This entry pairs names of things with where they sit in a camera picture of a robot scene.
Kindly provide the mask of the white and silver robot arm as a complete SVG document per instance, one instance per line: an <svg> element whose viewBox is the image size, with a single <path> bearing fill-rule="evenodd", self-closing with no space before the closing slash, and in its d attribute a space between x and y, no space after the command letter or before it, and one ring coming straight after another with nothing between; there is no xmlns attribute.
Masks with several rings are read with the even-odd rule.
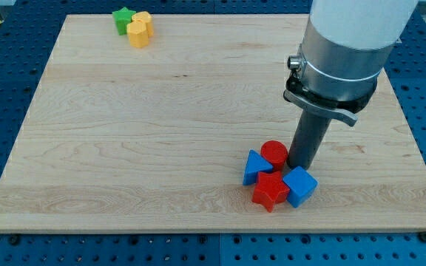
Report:
<svg viewBox="0 0 426 266"><path fill-rule="evenodd" d="M353 126L417 0L314 0L284 98Z"/></svg>

